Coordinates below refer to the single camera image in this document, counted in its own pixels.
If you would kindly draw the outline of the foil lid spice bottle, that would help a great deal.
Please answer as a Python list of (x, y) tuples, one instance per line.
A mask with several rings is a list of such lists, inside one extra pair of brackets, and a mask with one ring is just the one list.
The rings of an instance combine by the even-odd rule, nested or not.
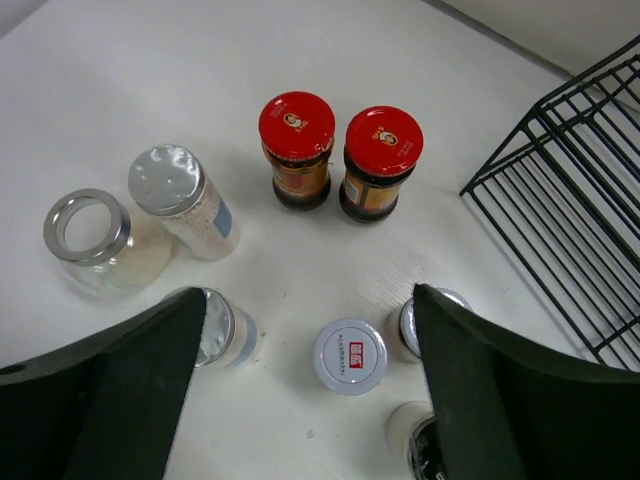
[(195, 369), (231, 369), (254, 361), (263, 339), (259, 324), (218, 291), (199, 289), (207, 308)]

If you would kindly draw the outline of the white lid paste jar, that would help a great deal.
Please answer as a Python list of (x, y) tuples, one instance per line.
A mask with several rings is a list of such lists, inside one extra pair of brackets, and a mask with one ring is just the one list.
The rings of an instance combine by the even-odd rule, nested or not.
[(341, 395), (371, 391), (384, 377), (388, 351), (367, 321), (342, 318), (326, 325), (316, 339), (313, 364), (320, 382)]
[(415, 325), (414, 299), (407, 299), (385, 321), (385, 337), (392, 352), (403, 362), (422, 361)]

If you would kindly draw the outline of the black cap seasoning bottle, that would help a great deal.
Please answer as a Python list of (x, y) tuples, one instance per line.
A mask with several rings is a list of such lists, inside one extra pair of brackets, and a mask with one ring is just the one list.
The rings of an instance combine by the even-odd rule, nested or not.
[(394, 461), (411, 479), (446, 479), (443, 455), (431, 405), (406, 402), (389, 416), (385, 435)]

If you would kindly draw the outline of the glass jar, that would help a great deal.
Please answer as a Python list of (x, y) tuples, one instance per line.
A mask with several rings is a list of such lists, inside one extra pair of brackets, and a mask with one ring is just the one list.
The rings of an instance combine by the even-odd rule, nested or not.
[(148, 287), (173, 250), (155, 220), (96, 188), (57, 200), (43, 222), (43, 240), (68, 281), (92, 297), (129, 296)]

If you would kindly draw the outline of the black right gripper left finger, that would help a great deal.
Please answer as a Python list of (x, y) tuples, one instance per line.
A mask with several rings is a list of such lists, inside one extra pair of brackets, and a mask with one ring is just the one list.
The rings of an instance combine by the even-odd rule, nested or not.
[(1, 370), (4, 479), (161, 479), (193, 374), (206, 296), (140, 314)]

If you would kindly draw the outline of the red lid sauce jar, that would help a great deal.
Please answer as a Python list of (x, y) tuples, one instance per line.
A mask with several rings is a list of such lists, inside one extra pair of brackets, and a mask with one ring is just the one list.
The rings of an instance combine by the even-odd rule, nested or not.
[(343, 150), (345, 175), (339, 200), (345, 214), (363, 224), (386, 219), (423, 148), (421, 127), (404, 110), (373, 106), (356, 114), (347, 127)]
[(310, 92), (285, 92), (264, 106), (258, 132), (274, 194), (284, 206), (309, 211), (328, 198), (335, 129), (330, 105)]

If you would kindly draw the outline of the silver lid spice bottle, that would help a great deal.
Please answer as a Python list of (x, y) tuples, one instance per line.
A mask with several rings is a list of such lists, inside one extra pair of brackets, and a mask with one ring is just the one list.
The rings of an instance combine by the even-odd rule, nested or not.
[(240, 235), (229, 207), (187, 148), (145, 150), (132, 162), (127, 184), (134, 202), (196, 257), (219, 261), (237, 247)]

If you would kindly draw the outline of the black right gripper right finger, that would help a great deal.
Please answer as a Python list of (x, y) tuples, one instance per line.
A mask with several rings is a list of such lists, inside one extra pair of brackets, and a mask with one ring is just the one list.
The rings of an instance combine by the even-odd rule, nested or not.
[(450, 479), (636, 479), (639, 375), (540, 345), (413, 290)]

